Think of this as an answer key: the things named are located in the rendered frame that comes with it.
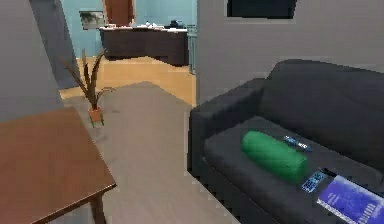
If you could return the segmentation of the dark kitchen counter cabinet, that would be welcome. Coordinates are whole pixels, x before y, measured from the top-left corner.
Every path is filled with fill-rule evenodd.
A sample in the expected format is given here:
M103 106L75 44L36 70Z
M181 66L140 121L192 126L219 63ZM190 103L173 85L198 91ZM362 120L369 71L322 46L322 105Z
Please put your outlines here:
M186 32L148 28L101 29L100 36L108 60L148 56L172 66L189 63Z

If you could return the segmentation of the green cylindrical cushion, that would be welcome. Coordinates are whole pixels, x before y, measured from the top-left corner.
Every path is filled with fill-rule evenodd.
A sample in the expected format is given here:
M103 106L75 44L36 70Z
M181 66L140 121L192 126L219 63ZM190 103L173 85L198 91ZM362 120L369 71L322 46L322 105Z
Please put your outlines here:
M308 171L304 154L262 132L247 132L241 150L255 164L290 183L300 182Z

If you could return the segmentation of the potted house plant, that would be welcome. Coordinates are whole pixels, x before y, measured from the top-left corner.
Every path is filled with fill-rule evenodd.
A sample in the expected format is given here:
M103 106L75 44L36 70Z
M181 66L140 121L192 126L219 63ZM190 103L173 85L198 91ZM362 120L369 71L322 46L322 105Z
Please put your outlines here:
M83 76L84 79L81 79L80 76L75 72L75 70L70 66L70 64L61 60L65 68L70 72L71 76L81 88L82 92L85 95L85 98L90 103L90 108L88 109L88 117L92 127L95 127L96 123L101 123L104 125L104 114L99 106L98 102L101 96L105 92L115 91L114 87L103 87L99 92L96 91L98 71L100 68L101 59L105 54L105 49L102 49L94 61L92 69L89 69L89 64L86 59L86 51L82 49L81 61L83 65Z

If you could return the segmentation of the brown wooden door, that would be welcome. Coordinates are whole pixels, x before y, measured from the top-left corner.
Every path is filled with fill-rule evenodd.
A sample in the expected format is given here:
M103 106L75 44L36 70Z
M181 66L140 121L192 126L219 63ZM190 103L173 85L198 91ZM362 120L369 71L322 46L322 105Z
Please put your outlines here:
M110 24L129 25L134 19L134 0L104 0Z

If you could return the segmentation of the dark grey sofa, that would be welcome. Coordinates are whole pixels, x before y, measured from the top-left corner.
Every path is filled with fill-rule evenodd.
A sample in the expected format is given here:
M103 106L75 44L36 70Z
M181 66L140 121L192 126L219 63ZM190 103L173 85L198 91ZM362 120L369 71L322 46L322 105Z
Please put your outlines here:
M309 146L327 169L384 196L384 74L289 59L191 110L187 169L240 224L346 224L241 150L249 131Z

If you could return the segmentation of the brown wooden table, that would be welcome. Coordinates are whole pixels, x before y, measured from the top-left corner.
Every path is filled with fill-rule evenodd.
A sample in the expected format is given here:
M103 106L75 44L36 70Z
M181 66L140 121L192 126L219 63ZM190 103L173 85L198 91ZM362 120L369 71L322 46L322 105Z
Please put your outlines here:
M75 108L0 123L0 224L47 224L84 204L107 224L116 181Z

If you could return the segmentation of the grey framed wall picture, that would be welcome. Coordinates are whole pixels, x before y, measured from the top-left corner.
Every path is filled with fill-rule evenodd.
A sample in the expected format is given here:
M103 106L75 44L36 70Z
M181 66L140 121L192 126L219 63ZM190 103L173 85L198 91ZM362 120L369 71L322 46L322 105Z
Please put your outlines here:
M102 11L80 11L82 28L99 29L105 25L104 13Z

